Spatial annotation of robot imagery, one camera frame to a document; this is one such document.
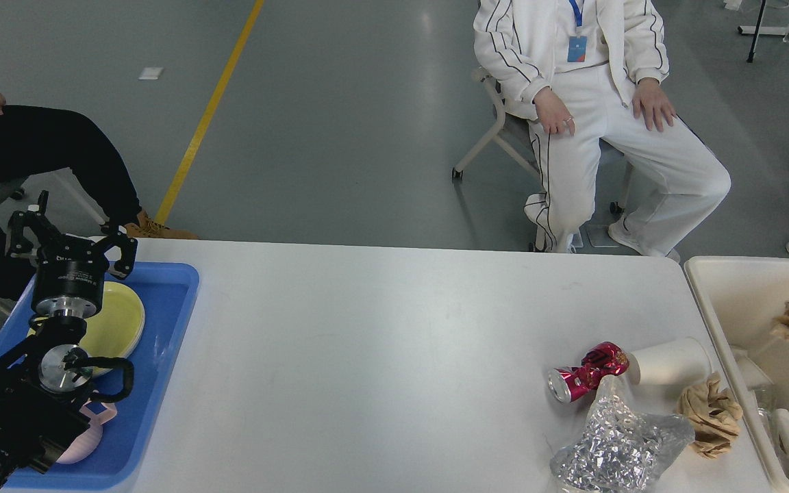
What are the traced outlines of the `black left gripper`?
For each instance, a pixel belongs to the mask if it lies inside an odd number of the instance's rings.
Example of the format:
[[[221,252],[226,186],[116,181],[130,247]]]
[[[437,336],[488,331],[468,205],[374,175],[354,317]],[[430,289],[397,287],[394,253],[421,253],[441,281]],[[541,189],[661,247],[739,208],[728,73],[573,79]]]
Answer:
[[[103,237],[90,246],[90,259],[66,259],[66,238],[46,216],[48,191],[35,205],[16,210],[8,221],[5,256],[38,261],[32,311],[41,316],[90,318],[103,308],[104,275],[123,280],[134,271],[137,238],[112,221],[101,225]],[[119,253],[112,263],[110,250]]]

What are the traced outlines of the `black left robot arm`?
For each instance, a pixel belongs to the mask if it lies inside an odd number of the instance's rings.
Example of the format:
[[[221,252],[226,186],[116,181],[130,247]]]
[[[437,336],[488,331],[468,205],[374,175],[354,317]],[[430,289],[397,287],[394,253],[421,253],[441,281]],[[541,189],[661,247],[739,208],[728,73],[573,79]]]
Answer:
[[[117,403],[134,389],[134,365],[91,356],[79,346],[86,321],[103,309],[104,275],[134,270],[138,243],[115,227],[97,242],[63,234],[37,205],[14,212],[7,255],[37,268],[32,290],[34,334],[0,356],[0,489],[19,468],[40,473],[90,428],[85,402]]]

